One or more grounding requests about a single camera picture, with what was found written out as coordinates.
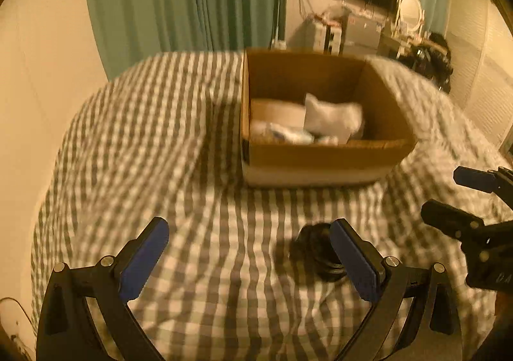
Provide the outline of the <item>grey mini fridge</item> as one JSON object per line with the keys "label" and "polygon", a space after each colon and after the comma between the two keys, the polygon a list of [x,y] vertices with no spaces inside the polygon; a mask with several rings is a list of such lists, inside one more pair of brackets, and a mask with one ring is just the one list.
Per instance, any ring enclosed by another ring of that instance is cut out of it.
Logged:
{"label": "grey mini fridge", "polygon": [[381,22],[350,13],[345,24],[344,44],[348,47],[375,49],[378,47],[382,29]]}

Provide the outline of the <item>white bear plush toy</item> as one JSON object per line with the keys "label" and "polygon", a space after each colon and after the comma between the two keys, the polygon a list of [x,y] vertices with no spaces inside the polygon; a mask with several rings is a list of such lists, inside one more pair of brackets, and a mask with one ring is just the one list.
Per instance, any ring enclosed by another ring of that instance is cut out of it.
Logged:
{"label": "white bear plush toy", "polygon": [[307,93],[304,107],[303,129],[317,137],[335,137],[346,144],[364,134],[364,111],[358,103],[333,104]]}

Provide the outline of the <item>white suitcase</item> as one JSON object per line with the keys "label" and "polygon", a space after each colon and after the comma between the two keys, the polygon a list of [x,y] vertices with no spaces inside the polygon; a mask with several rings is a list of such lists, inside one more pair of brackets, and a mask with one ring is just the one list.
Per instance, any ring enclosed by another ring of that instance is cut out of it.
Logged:
{"label": "white suitcase", "polygon": [[315,52],[331,55],[342,53],[342,28],[340,26],[325,25],[320,21],[315,21],[312,26],[312,49]]}

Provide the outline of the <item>wooden vanity desk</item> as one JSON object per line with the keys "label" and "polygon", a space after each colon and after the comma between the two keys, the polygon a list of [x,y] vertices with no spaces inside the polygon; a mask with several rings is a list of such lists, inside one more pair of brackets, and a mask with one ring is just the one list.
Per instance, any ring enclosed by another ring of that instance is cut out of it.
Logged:
{"label": "wooden vanity desk", "polygon": [[393,34],[383,30],[380,35],[376,54],[385,58],[400,59],[416,53],[421,38],[412,38],[402,34]]}

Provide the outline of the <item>black bag pile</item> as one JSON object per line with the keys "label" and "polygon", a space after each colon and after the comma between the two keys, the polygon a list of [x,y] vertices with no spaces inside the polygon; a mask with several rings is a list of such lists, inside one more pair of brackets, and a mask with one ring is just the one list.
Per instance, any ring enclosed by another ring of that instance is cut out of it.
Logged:
{"label": "black bag pile", "polygon": [[439,91],[450,93],[450,78],[454,72],[451,51],[442,34],[432,32],[426,42],[410,48],[409,54],[401,55],[399,62],[424,78],[429,79]]}

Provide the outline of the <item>grey checked bed cover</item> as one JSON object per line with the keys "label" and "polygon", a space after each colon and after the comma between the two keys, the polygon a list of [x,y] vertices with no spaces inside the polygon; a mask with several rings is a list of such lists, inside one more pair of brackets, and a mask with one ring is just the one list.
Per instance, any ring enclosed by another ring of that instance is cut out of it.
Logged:
{"label": "grey checked bed cover", "polygon": [[510,209],[456,185],[457,166],[504,165],[497,149],[426,79],[369,58],[417,138],[389,175],[356,188],[250,189],[238,129],[241,53],[161,53],[105,85],[73,119],[31,251],[32,317],[50,273],[116,254],[155,216],[171,239],[131,310],[167,360],[331,360],[368,305],[289,260],[303,225],[344,218],[384,255],[443,263],[458,299],[463,355],[494,323],[495,295],[471,289],[459,244],[424,225],[428,199],[493,224]]}

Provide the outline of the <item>blue white tissue pack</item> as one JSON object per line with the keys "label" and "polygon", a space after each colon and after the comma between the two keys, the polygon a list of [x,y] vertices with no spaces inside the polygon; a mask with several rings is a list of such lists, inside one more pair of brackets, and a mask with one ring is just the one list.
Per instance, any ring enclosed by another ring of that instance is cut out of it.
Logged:
{"label": "blue white tissue pack", "polygon": [[303,129],[283,126],[275,123],[270,123],[268,127],[269,132],[274,139],[285,143],[309,145],[315,141],[315,137]]}

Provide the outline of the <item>white wardrobe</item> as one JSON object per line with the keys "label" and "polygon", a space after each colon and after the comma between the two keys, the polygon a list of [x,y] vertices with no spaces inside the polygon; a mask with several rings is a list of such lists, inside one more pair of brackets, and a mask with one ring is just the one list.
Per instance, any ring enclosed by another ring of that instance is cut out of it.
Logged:
{"label": "white wardrobe", "polygon": [[450,97],[495,146],[512,126],[512,35],[491,0],[450,0]]}

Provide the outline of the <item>white oval vanity mirror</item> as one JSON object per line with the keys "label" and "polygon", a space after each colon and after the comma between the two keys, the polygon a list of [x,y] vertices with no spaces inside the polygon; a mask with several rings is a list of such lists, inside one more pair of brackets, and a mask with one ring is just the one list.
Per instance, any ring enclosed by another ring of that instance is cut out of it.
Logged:
{"label": "white oval vanity mirror", "polygon": [[420,0],[401,0],[398,8],[397,31],[402,35],[415,35],[424,24],[424,9]]}

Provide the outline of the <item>brown cardboard box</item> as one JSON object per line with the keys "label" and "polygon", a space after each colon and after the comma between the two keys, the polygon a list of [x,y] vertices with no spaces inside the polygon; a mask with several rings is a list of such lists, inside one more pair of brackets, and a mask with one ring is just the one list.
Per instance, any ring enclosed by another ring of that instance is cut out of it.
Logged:
{"label": "brown cardboard box", "polygon": [[255,187],[360,185],[386,176],[416,137],[373,58],[243,55],[243,178]]}

